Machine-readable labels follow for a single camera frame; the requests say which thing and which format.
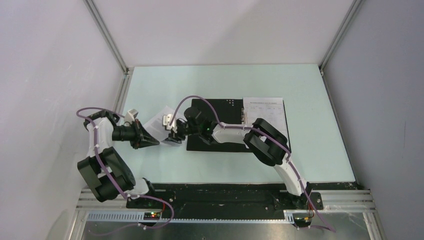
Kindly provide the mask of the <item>white table-printed paper sheet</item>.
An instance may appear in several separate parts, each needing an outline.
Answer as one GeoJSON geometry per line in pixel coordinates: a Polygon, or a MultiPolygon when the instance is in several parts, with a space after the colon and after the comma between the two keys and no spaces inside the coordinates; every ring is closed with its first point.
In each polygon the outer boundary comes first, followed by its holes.
{"type": "Polygon", "coordinates": [[[287,138],[287,145],[290,147],[286,111],[282,97],[243,97],[242,102],[247,113],[248,123],[246,125],[252,125],[256,119],[262,118],[287,138]]]}

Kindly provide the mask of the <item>red and black folder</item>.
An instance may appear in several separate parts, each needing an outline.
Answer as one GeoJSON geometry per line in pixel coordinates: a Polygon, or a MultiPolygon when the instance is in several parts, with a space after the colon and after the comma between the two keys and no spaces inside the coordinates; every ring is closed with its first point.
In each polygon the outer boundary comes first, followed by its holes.
{"type": "Polygon", "coordinates": [[[188,151],[253,153],[264,161],[291,151],[281,97],[194,99],[184,117],[177,134],[188,151]]]}

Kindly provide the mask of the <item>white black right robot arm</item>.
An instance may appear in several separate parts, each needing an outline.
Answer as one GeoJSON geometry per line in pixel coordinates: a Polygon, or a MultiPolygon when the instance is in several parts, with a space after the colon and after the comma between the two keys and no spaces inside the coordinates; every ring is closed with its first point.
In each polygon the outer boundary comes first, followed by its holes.
{"type": "Polygon", "coordinates": [[[261,163],[275,169],[295,208],[303,209],[310,205],[311,191],[308,182],[295,167],[288,139],[264,119],[258,118],[252,125],[246,125],[210,120],[174,120],[173,117],[172,114],[162,117],[164,129],[169,132],[167,142],[181,144],[189,136],[198,136],[207,145],[244,145],[261,163]]]}

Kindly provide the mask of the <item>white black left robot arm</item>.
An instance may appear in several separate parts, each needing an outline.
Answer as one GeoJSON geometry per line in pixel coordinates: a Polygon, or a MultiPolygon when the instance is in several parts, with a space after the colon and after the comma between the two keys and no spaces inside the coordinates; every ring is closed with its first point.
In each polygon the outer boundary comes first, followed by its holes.
{"type": "Polygon", "coordinates": [[[135,149],[159,145],[137,119],[138,111],[130,109],[125,115],[97,108],[84,117],[84,128],[89,133],[86,157],[77,163],[77,169],[99,202],[114,200],[121,195],[138,198],[145,208],[157,204],[158,195],[146,178],[135,178],[130,167],[114,148],[113,143],[129,142],[135,149]]]}

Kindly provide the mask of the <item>white text-printed paper sheet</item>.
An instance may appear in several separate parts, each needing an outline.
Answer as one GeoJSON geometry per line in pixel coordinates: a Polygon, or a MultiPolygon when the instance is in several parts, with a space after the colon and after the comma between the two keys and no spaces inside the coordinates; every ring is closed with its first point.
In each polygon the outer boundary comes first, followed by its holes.
{"type": "Polygon", "coordinates": [[[174,112],[174,109],[165,106],[155,116],[143,124],[144,129],[156,140],[163,142],[169,136],[169,131],[166,130],[163,125],[163,117],[168,114],[173,114],[174,112]]]}

